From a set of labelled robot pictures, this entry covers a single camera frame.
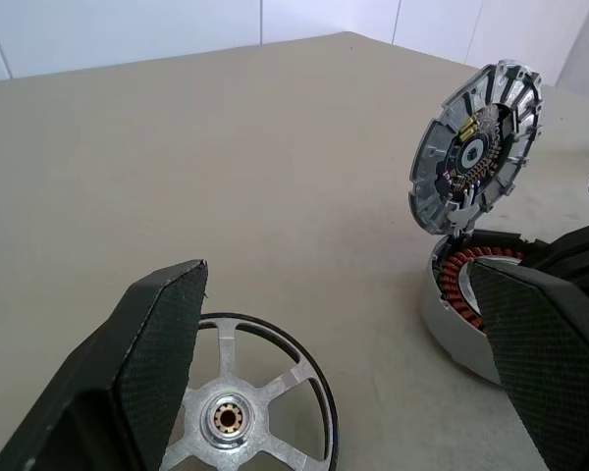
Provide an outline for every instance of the gray table surface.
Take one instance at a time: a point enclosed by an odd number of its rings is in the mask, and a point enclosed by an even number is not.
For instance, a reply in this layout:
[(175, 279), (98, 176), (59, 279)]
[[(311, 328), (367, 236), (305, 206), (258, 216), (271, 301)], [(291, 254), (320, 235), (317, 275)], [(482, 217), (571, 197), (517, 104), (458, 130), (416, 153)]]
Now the gray table surface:
[[(340, 470), (545, 469), (506, 395), (419, 318), (437, 238), (412, 221), (408, 171), (473, 73), (342, 33), (0, 82), (0, 448), (130, 283), (201, 257), (205, 312), (262, 317), (315, 355)], [(480, 228), (552, 240), (589, 224), (589, 100), (544, 95), (531, 163)], [(249, 379), (281, 372), (241, 343)], [(317, 417), (293, 400), (276, 427), (305, 447)]]

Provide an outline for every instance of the rotor cover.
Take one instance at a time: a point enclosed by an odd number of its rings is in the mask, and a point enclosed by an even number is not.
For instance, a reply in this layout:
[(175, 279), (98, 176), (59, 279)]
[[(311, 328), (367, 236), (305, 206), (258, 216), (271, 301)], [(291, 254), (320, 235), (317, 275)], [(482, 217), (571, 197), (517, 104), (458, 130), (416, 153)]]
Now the rotor cover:
[(417, 149), (410, 210), (430, 234), (459, 236), (489, 212), (541, 134), (541, 76), (515, 61), (488, 65), (453, 94)]

